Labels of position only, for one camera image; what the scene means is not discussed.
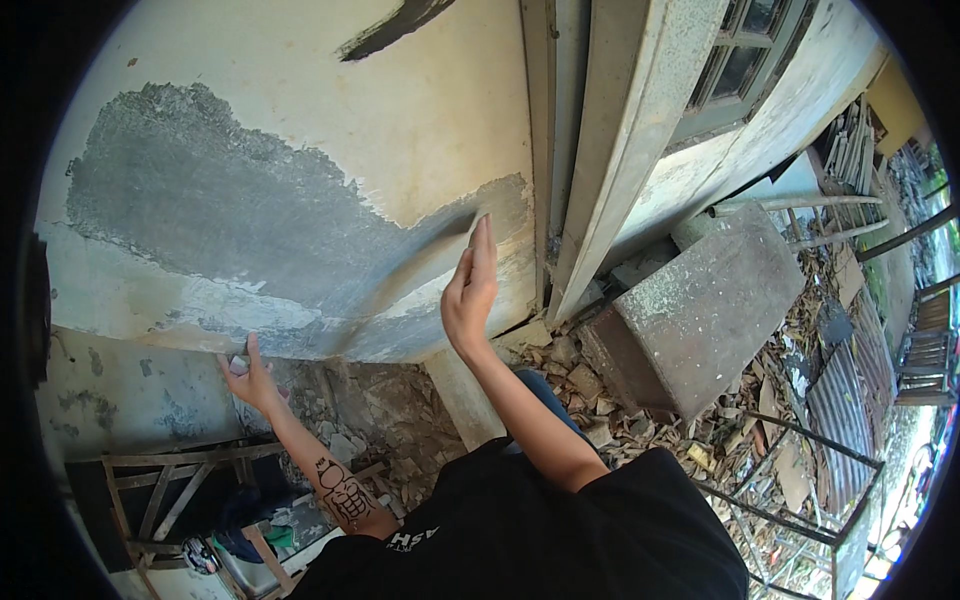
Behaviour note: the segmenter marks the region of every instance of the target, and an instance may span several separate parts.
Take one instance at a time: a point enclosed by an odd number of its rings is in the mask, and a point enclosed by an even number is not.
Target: wall
[[[70,494],[65,461],[95,460],[105,451],[168,451],[242,435],[216,360],[200,352],[150,348],[55,327],[47,381],[35,398],[51,471],[94,557],[97,552]],[[109,578],[125,600],[150,600],[135,572]],[[150,578],[163,598],[231,597],[218,578],[186,569],[152,571]]]
[[[458,0],[411,25],[423,4],[137,3],[44,174],[54,323],[205,351],[256,329],[274,356],[418,360],[445,344],[440,293],[487,211],[501,277],[490,331],[525,318],[518,7]],[[378,23],[385,47],[345,60]]]
[[[878,46],[876,32],[849,0],[820,2],[750,123],[660,159],[601,269],[809,144],[870,82],[882,59]]]
[[[896,60],[887,61],[880,71],[867,92],[867,102],[887,130],[876,151],[888,158],[926,124],[924,111]]]

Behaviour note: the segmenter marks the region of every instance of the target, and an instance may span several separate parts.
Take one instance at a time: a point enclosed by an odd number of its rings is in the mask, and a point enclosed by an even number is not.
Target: black t-shirt
[[[289,597],[746,597],[740,554],[668,451],[572,493],[505,443],[446,465],[386,540],[331,540]]]

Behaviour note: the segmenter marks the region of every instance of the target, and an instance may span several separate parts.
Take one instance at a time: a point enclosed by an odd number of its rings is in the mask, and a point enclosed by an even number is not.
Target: corrugated metal sheet
[[[874,456],[874,439],[867,424],[850,343],[842,342],[820,378],[806,395],[814,432],[867,456]],[[866,465],[824,448],[828,472],[827,510],[839,512],[867,485]]]
[[[874,447],[883,447],[886,427],[883,416],[897,397],[897,375],[887,347],[883,326],[874,299],[866,287],[860,292],[859,310],[853,315],[853,362],[860,370],[868,422],[874,433]]]

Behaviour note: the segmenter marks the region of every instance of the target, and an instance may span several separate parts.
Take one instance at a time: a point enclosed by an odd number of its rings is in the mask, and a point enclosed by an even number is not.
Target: window
[[[748,117],[805,5],[806,0],[731,0],[671,143]]]

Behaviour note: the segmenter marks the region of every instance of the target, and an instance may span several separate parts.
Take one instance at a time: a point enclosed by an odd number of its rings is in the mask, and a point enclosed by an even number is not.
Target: window pane
[[[754,0],[743,18],[741,31],[767,35],[773,29],[774,20],[780,13],[783,0]]]
[[[730,0],[727,12],[723,15],[723,24],[720,25],[720,31],[722,32],[728,32],[733,29],[733,14],[735,13],[734,9],[736,9],[736,1],[737,0]]]
[[[727,66],[724,67],[723,73],[720,75],[720,81],[717,82],[713,93],[710,94],[710,100],[738,94],[740,88],[753,76],[762,56],[762,48],[743,48],[739,46],[733,48],[730,59],[727,60]]]
[[[707,58],[707,64],[704,65],[704,70],[700,72],[700,79],[697,80],[697,85],[693,88],[693,93],[690,95],[690,101],[686,103],[687,110],[693,110],[699,108],[703,103],[701,102],[701,96],[704,93],[704,87],[707,85],[711,74],[716,70],[717,62],[720,60],[720,48],[714,46],[713,50],[710,50],[710,56]]]

